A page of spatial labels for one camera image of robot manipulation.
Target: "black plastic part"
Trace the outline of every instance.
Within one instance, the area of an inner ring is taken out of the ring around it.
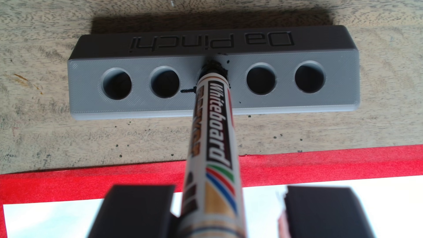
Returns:
[[[113,186],[88,238],[172,237],[177,222],[170,213],[174,188],[173,185]]]
[[[208,60],[203,67],[201,68],[201,74],[200,78],[205,76],[208,73],[217,73],[221,76],[225,77],[226,80],[228,80],[228,71],[222,67],[222,64],[215,61],[215,60]]]
[[[285,197],[291,238],[373,238],[350,188],[288,186]]]

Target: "ink mark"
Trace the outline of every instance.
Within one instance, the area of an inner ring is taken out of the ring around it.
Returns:
[[[196,93],[197,92],[197,86],[194,86],[192,89],[182,89],[181,93]]]

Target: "3d-printed part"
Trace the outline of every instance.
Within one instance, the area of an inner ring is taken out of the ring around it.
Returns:
[[[228,70],[234,114],[352,111],[359,55],[344,26],[84,35],[68,60],[76,119],[192,116],[204,63]]]

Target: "circular hole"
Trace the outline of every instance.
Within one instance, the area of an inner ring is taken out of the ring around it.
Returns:
[[[247,85],[255,94],[270,93],[276,84],[276,77],[267,67],[256,66],[248,71]]]
[[[324,73],[316,63],[305,63],[295,72],[295,83],[306,93],[319,91],[324,84]]]
[[[171,97],[178,92],[179,77],[171,69],[159,69],[151,78],[151,89],[158,97]]]
[[[104,93],[111,99],[120,100],[129,95],[132,82],[129,75],[121,69],[112,69],[103,78]]]

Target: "wooden surface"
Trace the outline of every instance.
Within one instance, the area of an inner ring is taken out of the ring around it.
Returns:
[[[422,1],[0,0],[0,173],[186,158],[189,117],[71,118],[83,34],[329,24],[360,50],[360,108],[235,116],[239,154],[423,144]]]

